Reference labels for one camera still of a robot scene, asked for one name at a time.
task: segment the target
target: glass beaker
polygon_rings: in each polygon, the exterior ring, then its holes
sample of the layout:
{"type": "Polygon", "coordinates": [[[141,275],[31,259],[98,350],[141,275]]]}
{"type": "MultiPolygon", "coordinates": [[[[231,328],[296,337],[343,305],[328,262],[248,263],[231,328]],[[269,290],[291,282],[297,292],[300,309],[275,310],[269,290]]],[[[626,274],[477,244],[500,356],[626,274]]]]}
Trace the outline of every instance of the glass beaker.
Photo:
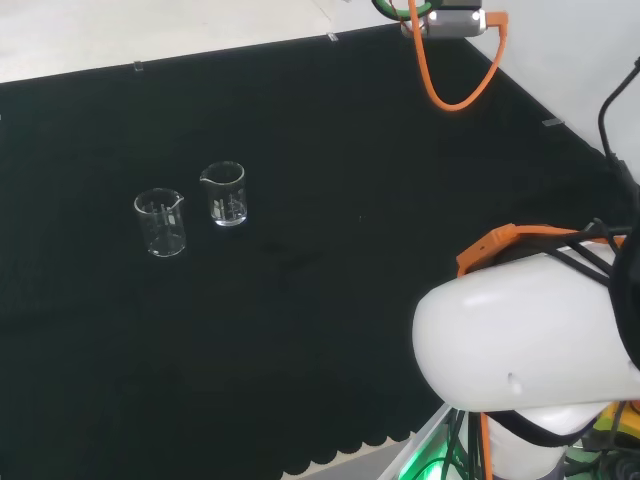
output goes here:
{"type": "Polygon", "coordinates": [[[209,165],[200,175],[200,182],[207,189],[209,210],[216,224],[231,227],[247,219],[245,175],[242,165],[235,162],[209,165]]]}
{"type": "Polygon", "coordinates": [[[175,190],[154,188],[141,193],[133,202],[145,245],[156,257],[176,255],[187,244],[180,212],[183,200],[175,190]]]}

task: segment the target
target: black cloth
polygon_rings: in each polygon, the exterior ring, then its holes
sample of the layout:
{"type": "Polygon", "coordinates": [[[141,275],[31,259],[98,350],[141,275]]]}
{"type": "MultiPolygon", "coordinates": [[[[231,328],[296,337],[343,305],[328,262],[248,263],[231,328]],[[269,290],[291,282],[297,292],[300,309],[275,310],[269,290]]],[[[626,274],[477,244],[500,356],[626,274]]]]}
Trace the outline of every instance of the black cloth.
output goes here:
{"type": "MultiPolygon", "coordinates": [[[[621,218],[601,157],[505,75],[447,114],[396,26],[338,37],[0,86],[3,480],[269,480],[404,439],[441,404],[411,322],[455,256],[621,218]],[[229,230],[198,184],[220,160],[247,172],[229,230]],[[178,258],[145,251],[153,187],[186,197],[178,258]]],[[[447,101],[488,68],[427,50],[447,101]]]]}

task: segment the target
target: black cable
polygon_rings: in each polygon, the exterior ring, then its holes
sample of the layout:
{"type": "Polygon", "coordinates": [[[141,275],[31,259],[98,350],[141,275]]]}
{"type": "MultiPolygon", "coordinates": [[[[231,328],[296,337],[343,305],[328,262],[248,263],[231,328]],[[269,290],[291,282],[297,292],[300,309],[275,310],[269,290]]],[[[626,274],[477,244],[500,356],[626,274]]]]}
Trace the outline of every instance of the black cable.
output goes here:
{"type": "Polygon", "coordinates": [[[622,413],[626,405],[627,402],[620,402],[618,404],[618,409],[616,410],[616,414],[613,416],[613,423],[611,424],[611,432],[609,433],[609,445],[607,447],[607,450],[613,450],[616,448],[616,435],[618,434],[618,429],[620,428],[620,420],[622,419],[622,413]]]}
{"type": "Polygon", "coordinates": [[[600,113],[598,114],[598,129],[600,130],[600,138],[602,139],[602,147],[604,149],[604,156],[609,162],[609,166],[613,170],[614,174],[618,177],[620,183],[622,183],[623,187],[629,191],[631,195],[632,205],[634,213],[638,213],[640,210],[640,200],[639,200],[639,192],[638,185],[633,180],[627,165],[618,160],[616,155],[611,151],[611,146],[609,145],[609,137],[607,136],[607,130],[604,125],[604,117],[607,113],[607,110],[614,102],[616,98],[629,86],[629,84],[640,74],[640,58],[636,60],[635,67],[631,71],[631,73],[625,78],[622,83],[616,88],[609,98],[607,98],[600,109],[600,113]]]}
{"type": "Polygon", "coordinates": [[[440,477],[441,480],[447,479],[449,466],[451,465],[451,461],[453,460],[453,450],[455,449],[455,446],[458,443],[458,437],[460,435],[460,428],[462,428],[463,419],[464,419],[464,412],[458,411],[458,416],[456,417],[456,423],[453,426],[453,431],[451,432],[451,440],[449,441],[449,445],[447,446],[447,454],[444,457],[444,464],[442,465],[442,475],[440,477]]]}
{"type": "Polygon", "coordinates": [[[607,227],[607,225],[599,218],[594,218],[593,223],[600,228],[600,231],[607,239],[607,242],[609,242],[609,246],[611,247],[611,250],[613,250],[613,253],[618,255],[620,253],[620,247],[618,247],[618,244],[616,243],[616,239],[611,233],[611,230],[609,230],[609,227],[607,227]]]}
{"type": "Polygon", "coordinates": [[[476,478],[476,463],[477,463],[477,455],[478,455],[478,427],[476,423],[476,419],[478,418],[477,413],[469,412],[469,416],[467,418],[468,429],[467,429],[467,472],[469,474],[468,480],[475,480],[476,478]]]}
{"type": "Polygon", "coordinates": [[[606,273],[609,276],[611,276],[611,274],[613,273],[613,267],[611,265],[609,265],[602,258],[600,258],[598,255],[593,253],[581,243],[571,241],[567,242],[567,245],[575,250],[582,258],[593,263],[596,267],[602,270],[603,273],[606,273]]]}
{"type": "Polygon", "coordinates": [[[613,423],[611,424],[611,431],[609,432],[609,440],[607,441],[607,446],[602,450],[602,454],[600,455],[600,476],[602,476],[602,472],[604,470],[604,461],[609,455],[609,452],[611,452],[611,450],[615,450],[616,448],[616,435],[618,433],[618,429],[620,428],[620,420],[622,419],[622,413],[624,412],[624,407],[626,405],[627,402],[618,403],[618,408],[616,409],[616,413],[613,416],[613,423]]]}
{"type": "Polygon", "coordinates": [[[536,248],[538,248],[541,252],[544,252],[547,255],[550,255],[550,256],[560,260],[565,265],[568,265],[571,268],[573,268],[574,270],[577,270],[578,272],[582,273],[583,275],[586,275],[591,280],[594,280],[594,281],[598,282],[599,284],[604,285],[605,287],[609,288],[609,277],[607,277],[606,275],[603,275],[603,274],[601,274],[599,272],[596,272],[595,270],[593,270],[592,268],[588,267],[584,263],[579,262],[575,258],[571,258],[566,253],[563,253],[563,252],[561,252],[559,250],[556,250],[552,246],[545,245],[544,242],[534,243],[534,246],[536,248]]]}
{"type": "Polygon", "coordinates": [[[433,465],[434,463],[438,463],[438,462],[444,462],[444,457],[434,458],[433,460],[430,460],[429,462],[427,462],[427,464],[426,464],[424,467],[422,467],[420,470],[418,470],[418,473],[416,473],[416,474],[413,476],[413,480],[418,480],[418,477],[419,477],[420,475],[422,475],[422,473],[423,473],[427,468],[429,468],[429,467],[430,467],[431,465],[433,465]]]}

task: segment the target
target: black strap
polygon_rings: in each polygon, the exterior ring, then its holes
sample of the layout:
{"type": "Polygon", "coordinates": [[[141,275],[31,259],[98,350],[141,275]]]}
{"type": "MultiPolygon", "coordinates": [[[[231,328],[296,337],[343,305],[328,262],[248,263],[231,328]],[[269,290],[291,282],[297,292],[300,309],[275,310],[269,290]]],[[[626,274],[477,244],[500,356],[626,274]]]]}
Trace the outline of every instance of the black strap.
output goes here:
{"type": "Polygon", "coordinates": [[[515,410],[505,412],[490,412],[489,417],[498,422],[504,428],[514,435],[522,438],[524,441],[537,445],[538,447],[555,448],[565,445],[573,445],[582,436],[593,427],[597,417],[579,432],[570,433],[569,435],[557,435],[545,430],[539,425],[527,420],[515,410]]]}

